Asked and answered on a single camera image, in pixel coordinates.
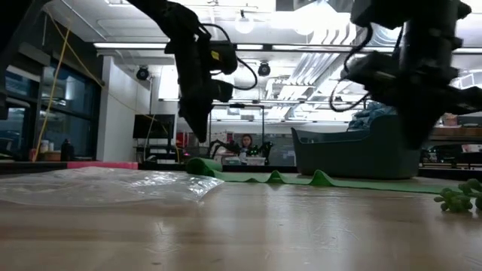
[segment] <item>monitor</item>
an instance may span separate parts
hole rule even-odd
[[[171,139],[174,136],[174,114],[137,114],[134,121],[134,139]]]

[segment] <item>table surface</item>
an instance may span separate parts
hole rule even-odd
[[[432,198],[226,183],[199,205],[2,203],[0,270],[482,270],[482,218]]]

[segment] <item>yellow rope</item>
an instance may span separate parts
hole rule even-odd
[[[60,53],[59,64],[57,64],[57,69],[55,70],[55,75],[53,76],[52,90],[50,91],[50,98],[48,100],[47,109],[45,110],[44,123],[42,124],[40,134],[38,135],[37,148],[35,149],[35,154],[33,156],[32,162],[37,161],[38,153],[40,152],[41,140],[42,140],[42,137],[44,136],[45,128],[47,127],[48,114],[50,112],[50,107],[52,106],[53,94],[55,93],[55,86],[57,83],[57,78],[59,77],[60,66],[62,65],[63,57],[66,53],[67,38],[69,38],[71,26],[72,26],[72,23],[69,23],[69,27],[67,28],[66,38],[64,38],[64,42],[62,46],[62,52]]]
[[[93,75],[93,73],[88,69],[88,67],[85,66],[84,62],[81,60],[81,58],[77,55],[77,53],[75,52],[75,50],[72,48],[72,46],[70,45],[70,43],[67,41],[68,40],[68,35],[69,35],[69,32],[70,32],[70,29],[67,29],[67,33],[66,35],[64,36],[64,34],[62,33],[62,30],[60,30],[60,27],[56,24],[56,21],[55,19],[53,18],[52,14],[50,13],[49,10],[46,10],[48,16],[50,17],[50,20],[52,21],[53,25],[55,26],[56,30],[58,31],[59,35],[62,37],[62,39],[64,40],[64,46],[66,45],[70,51],[72,52],[72,54],[74,55],[74,57],[76,58],[76,60],[79,62],[79,64],[81,64],[82,68],[85,70],[85,72],[87,73],[87,75],[89,75],[103,90],[104,90],[104,85],[101,83],[101,80],[99,80],[95,75]],[[110,95],[110,97],[114,98],[116,101],[118,101],[120,104],[122,104],[123,106],[127,107],[128,109],[132,110],[133,112],[137,113],[137,114],[141,114],[143,115],[144,117],[147,117],[148,119],[150,120],[154,120],[154,121],[159,121],[159,120],[156,120],[155,118],[149,116],[149,115],[146,115],[146,114],[143,114],[143,113],[140,113],[138,112],[136,109],[134,108],[131,108],[130,106],[128,106],[126,103],[122,102],[118,97],[112,95],[108,90],[105,90],[107,91],[107,94]],[[167,132],[167,129],[166,127],[164,127],[164,125],[161,125],[164,129],[164,132],[169,135],[169,133]],[[181,162],[181,159],[180,159],[180,154],[179,154],[179,149],[176,145],[176,142],[177,142],[177,138],[175,137],[175,141],[174,141],[174,148],[175,148],[175,152],[177,154],[177,157],[178,157],[178,163]]]

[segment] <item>black cable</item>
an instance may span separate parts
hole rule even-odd
[[[237,57],[237,59],[238,59],[239,63],[243,64],[253,74],[253,76],[255,77],[255,82],[250,87],[233,86],[233,88],[235,90],[252,90],[252,89],[254,89],[256,87],[256,85],[258,85],[258,76],[256,75],[256,72],[248,64],[246,64],[246,62],[244,62],[242,59],[240,59],[239,57]]]
[[[400,33],[398,33],[397,41],[395,42],[395,47],[394,47],[395,50],[400,48],[401,39],[403,38],[403,36],[404,36],[404,26],[401,26]]]
[[[354,48],[351,49],[351,51],[348,53],[348,56],[346,56],[345,61],[343,62],[343,69],[346,73],[349,72],[348,69],[348,61],[352,56],[354,56],[356,53],[359,53],[365,46],[367,46],[368,42],[370,42],[371,38],[374,36],[374,28],[369,24],[367,27],[367,35],[365,36],[365,39],[358,45],[356,45]]]
[[[223,32],[223,35],[226,36],[226,39],[229,43],[232,43],[231,42],[231,38],[229,37],[229,35],[227,34],[226,30],[224,30],[224,28],[218,26],[218,25],[215,25],[214,23],[203,23],[202,24],[203,26],[211,26],[211,27],[214,27],[216,29],[219,29],[221,30],[221,32]]]
[[[337,85],[334,86],[333,88],[333,91],[331,91],[331,94],[330,94],[330,97],[328,98],[328,105],[330,105],[330,109],[337,112],[337,113],[341,113],[341,112],[345,112],[345,111],[348,111],[348,110],[352,110],[354,109],[356,106],[358,106],[359,104],[361,104],[363,102],[363,100],[365,100],[366,98],[368,98],[368,96],[370,95],[369,93],[366,93],[360,100],[358,100],[357,102],[355,102],[354,104],[350,105],[349,107],[347,108],[336,108],[333,104],[333,101],[334,101],[334,93],[335,91],[337,90],[337,87],[338,87],[338,84],[340,84],[341,81],[343,81],[344,78],[341,78]]]
[[[211,27],[214,27],[216,29],[219,29],[221,32],[223,32],[223,35],[226,37],[226,40],[227,42],[231,43],[231,39],[229,37],[229,35],[227,34],[226,30],[224,30],[222,27],[218,26],[218,25],[215,25],[213,23],[203,23],[203,26],[211,26]],[[253,76],[255,77],[255,82],[253,83],[253,85],[251,85],[250,87],[236,87],[236,86],[233,86],[233,88],[235,90],[252,90],[254,89],[257,85],[258,85],[258,76],[256,75],[256,72],[248,65],[246,64],[246,62],[244,62],[242,59],[240,59],[239,57],[236,57],[236,59],[238,60],[239,63],[243,64],[246,68],[248,68],[248,70],[253,74]]]
[[[343,62],[343,70],[346,73],[349,73],[349,68],[348,68],[349,59],[352,56],[354,56],[355,54],[359,53],[365,46],[367,46],[368,42],[370,42],[370,40],[374,36],[373,26],[371,26],[371,24],[368,24],[368,26],[366,28],[367,28],[367,35],[365,36],[365,39],[360,44],[356,45],[354,48],[352,48],[350,50],[350,52],[348,53],[348,56],[346,56],[345,61]],[[337,91],[338,84],[340,84],[340,82],[343,81],[343,80],[345,80],[345,78],[341,78],[338,81],[337,85],[334,86],[333,91],[331,91],[330,97],[328,98],[328,105],[330,106],[330,109],[337,112],[337,113],[341,113],[341,112],[345,112],[345,111],[354,109],[357,105],[361,104],[370,95],[369,93],[365,94],[360,100],[358,100],[357,102],[355,102],[354,104],[350,105],[347,108],[336,108],[333,104],[334,93],[335,93],[335,91]]]

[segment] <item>security camera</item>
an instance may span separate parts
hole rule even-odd
[[[151,74],[149,73],[148,66],[140,66],[139,70],[137,71],[136,77],[140,81],[146,81]]]
[[[270,68],[270,65],[268,64],[268,62],[262,62],[259,65],[259,68],[258,68],[258,75],[259,76],[268,76],[268,75],[270,75],[270,73],[271,73],[271,68]]]

